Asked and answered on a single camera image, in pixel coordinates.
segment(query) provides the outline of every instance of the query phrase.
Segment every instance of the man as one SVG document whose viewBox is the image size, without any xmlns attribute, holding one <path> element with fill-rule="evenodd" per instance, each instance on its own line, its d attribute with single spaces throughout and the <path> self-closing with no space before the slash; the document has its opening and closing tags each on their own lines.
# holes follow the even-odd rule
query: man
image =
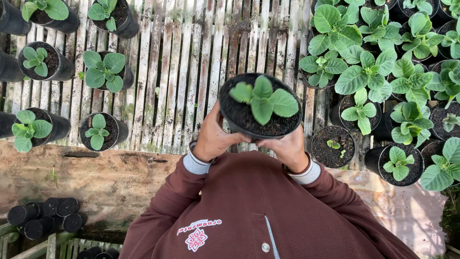
<svg viewBox="0 0 460 259">
<path fill-rule="evenodd" d="M 275 159 L 225 153 L 250 139 L 221 125 L 217 103 L 198 142 L 131 223 L 121 259 L 418 258 L 347 184 L 310 160 L 301 127 L 256 142 Z"/>
</svg>

